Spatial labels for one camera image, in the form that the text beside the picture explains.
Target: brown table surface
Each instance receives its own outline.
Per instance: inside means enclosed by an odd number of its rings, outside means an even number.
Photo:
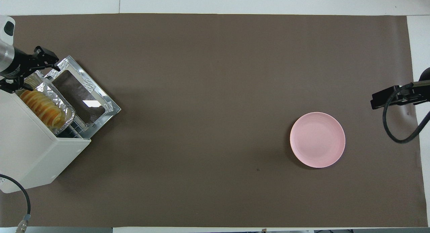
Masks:
[[[123,109],[50,185],[33,226],[427,226],[419,141],[385,134],[371,95],[413,81],[406,17],[85,14],[15,17],[15,45],[71,55]],[[343,126],[334,165],[301,164],[292,124]],[[389,111],[416,127],[413,106]],[[0,194],[15,226],[20,192]]]

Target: croissant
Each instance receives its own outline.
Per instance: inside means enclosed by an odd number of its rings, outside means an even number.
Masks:
[[[43,93],[26,90],[20,98],[47,127],[60,128],[66,122],[64,112]]]

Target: cable connector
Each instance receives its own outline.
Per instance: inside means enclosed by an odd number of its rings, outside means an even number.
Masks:
[[[31,215],[27,214],[24,216],[23,220],[19,223],[15,233],[24,233],[26,232],[26,229],[28,227],[28,221],[30,219]]]

